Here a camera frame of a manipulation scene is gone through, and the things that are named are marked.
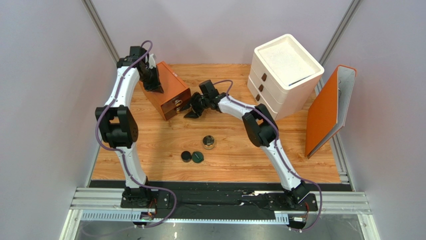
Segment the orange drawer box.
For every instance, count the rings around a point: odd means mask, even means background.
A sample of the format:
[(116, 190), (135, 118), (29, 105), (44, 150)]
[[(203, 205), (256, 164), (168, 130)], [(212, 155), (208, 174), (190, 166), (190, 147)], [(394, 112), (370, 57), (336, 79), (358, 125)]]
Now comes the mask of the orange drawer box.
[(183, 110), (183, 107), (189, 103), (192, 94), (189, 86), (165, 61), (157, 63), (156, 66), (163, 93), (146, 91), (141, 81), (139, 85), (161, 117), (168, 121)]

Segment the gold round jar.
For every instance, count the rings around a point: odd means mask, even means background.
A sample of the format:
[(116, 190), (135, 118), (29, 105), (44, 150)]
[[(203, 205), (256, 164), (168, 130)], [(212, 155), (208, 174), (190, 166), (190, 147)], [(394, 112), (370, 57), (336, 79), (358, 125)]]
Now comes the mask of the gold round jar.
[(206, 150), (212, 150), (216, 146), (215, 138), (212, 135), (204, 136), (201, 142)]

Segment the dark green round compact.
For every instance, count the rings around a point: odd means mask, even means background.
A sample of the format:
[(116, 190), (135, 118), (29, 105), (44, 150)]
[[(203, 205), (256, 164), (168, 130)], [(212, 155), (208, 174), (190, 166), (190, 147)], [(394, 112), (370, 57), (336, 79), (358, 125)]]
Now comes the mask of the dark green round compact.
[(199, 164), (199, 163), (203, 162), (205, 158), (204, 158), (204, 155), (203, 155), (202, 152), (194, 151), (191, 155), (191, 159), (194, 163)]

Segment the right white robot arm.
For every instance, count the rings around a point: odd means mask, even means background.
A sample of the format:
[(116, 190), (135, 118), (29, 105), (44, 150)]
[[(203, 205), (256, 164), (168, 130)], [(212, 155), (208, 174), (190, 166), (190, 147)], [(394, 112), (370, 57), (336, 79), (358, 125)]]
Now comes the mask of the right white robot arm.
[(231, 115), (243, 122), (250, 142), (264, 151), (276, 170), (283, 191), (289, 201), (300, 204), (309, 194), (306, 181), (300, 177), (287, 157), (279, 137), (279, 129), (264, 104), (252, 105), (239, 101), (228, 92), (220, 93), (211, 80), (199, 84), (201, 92), (195, 92), (181, 110), (190, 111), (185, 118), (197, 119), (206, 109)]

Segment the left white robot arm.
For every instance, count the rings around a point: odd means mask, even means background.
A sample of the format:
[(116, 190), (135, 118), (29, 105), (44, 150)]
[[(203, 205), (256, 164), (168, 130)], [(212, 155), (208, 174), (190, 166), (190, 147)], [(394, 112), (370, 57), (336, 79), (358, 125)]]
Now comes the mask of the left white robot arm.
[(122, 200), (143, 206), (152, 201), (147, 175), (140, 165), (136, 142), (138, 125), (131, 113), (130, 103), (137, 83), (147, 92), (164, 93), (155, 57), (143, 46), (131, 46), (129, 55), (116, 63), (117, 75), (111, 95), (102, 107), (95, 110), (95, 137), (107, 151), (115, 152), (125, 174)]

